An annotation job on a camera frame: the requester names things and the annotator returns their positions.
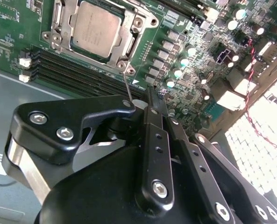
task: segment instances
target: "hole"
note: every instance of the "hole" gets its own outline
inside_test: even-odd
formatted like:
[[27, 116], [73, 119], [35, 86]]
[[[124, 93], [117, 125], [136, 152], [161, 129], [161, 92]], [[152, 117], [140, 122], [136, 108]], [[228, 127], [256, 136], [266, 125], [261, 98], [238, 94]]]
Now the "hole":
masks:
[[157, 20], [155, 20], [155, 19], [152, 19], [152, 21], [151, 21], [151, 25], [156, 25], [157, 24]]
[[156, 147], [156, 151], [157, 151], [158, 153], [163, 153], [163, 150], [162, 150], [160, 147]]
[[192, 151], [192, 153], [195, 155], [195, 156], [199, 156], [199, 154], [195, 151]]
[[156, 137], [157, 137], [158, 139], [162, 139], [162, 136], [161, 136], [160, 134], [156, 134]]
[[202, 166], [199, 166], [200, 170], [203, 171], [204, 173], [206, 172], [206, 169], [203, 168]]

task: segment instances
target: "black metal arm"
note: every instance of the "black metal arm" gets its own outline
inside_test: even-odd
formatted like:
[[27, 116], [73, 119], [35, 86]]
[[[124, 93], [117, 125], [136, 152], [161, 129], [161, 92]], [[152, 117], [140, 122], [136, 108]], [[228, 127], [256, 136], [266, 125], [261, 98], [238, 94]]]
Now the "black metal arm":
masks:
[[[74, 173], [76, 153], [116, 139], [125, 147]], [[133, 102], [21, 105], [2, 163], [41, 202], [38, 223], [277, 223], [276, 208], [204, 136], [189, 141], [152, 88]]]

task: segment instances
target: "metal rod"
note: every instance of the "metal rod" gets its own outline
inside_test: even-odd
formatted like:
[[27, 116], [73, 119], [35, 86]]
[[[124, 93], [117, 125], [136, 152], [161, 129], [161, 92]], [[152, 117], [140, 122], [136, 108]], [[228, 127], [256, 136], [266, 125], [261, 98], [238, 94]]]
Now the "metal rod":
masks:
[[128, 85], [128, 82], [127, 82], [126, 74], [123, 73], [123, 76], [124, 76], [124, 82], [126, 84], [126, 88], [127, 88], [127, 92], [128, 92], [130, 101], [132, 102], [133, 99], [132, 99], [131, 91], [130, 91], [130, 88], [129, 88], [129, 85]]

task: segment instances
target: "motherboard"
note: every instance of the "motherboard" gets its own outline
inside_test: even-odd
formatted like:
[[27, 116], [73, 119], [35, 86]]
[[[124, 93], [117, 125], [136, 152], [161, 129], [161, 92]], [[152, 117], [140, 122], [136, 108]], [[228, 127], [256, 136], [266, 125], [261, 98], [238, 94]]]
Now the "motherboard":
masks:
[[187, 132], [243, 109], [276, 57], [277, 0], [0, 0], [1, 70], [76, 98], [151, 85]]

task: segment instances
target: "cpu socket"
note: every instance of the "cpu socket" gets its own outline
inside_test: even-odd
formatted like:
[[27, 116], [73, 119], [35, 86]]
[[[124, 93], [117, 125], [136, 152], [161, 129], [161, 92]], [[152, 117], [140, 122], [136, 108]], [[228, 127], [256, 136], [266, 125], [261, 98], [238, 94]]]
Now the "cpu socket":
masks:
[[51, 30], [42, 38], [59, 53], [132, 76], [131, 59], [144, 31], [158, 25], [136, 0], [55, 0]]

